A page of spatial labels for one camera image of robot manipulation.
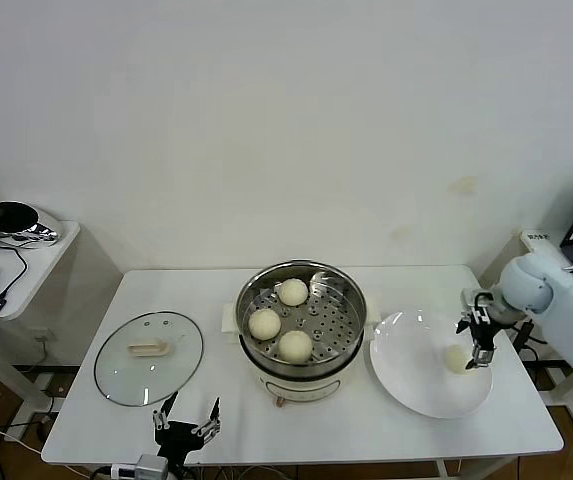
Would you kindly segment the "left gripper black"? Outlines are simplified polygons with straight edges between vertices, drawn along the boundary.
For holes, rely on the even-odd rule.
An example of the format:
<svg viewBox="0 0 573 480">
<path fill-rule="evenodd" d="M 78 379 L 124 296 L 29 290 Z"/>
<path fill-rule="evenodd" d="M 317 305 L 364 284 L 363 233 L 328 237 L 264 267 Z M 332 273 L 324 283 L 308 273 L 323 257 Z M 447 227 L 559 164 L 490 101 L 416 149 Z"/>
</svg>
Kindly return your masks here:
<svg viewBox="0 0 573 480">
<path fill-rule="evenodd" d="M 159 446 L 157 455 L 165 458 L 170 467 L 183 467 L 187 456 L 201 450 L 204 441 L 211 441 L 221 429 L 220 398 L 217 398 L 208 420 L 198 426 L 196 424 L 170 421 L 170 414 L 177 397 L 177 391 L 165 399 L 159 410 L 152 413 L 156 429 L 155 441 Z"/>
</svg>

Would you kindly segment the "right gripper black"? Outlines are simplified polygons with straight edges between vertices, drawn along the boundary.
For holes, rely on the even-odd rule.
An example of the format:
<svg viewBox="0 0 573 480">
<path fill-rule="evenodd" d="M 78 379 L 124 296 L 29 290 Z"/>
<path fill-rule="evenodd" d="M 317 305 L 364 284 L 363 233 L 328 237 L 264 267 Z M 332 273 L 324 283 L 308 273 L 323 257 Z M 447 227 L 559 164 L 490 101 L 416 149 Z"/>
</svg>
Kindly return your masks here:
<svg viewBox="0 0 573 480">
<path fill-rule="evenodd" d="M 469 318 L 462 317 L 456 325 L 456 333 L 461 333 L 470 327 L 474 343 L 479 347 L 479 349 L 473 349 L 472 358 L 466 364 L 465 369 L 486 368 L 493 359 L 494 337 L 498 333 L 497 325 L 490 318 L 485 307 L 472 307 Z"/>
</svg>

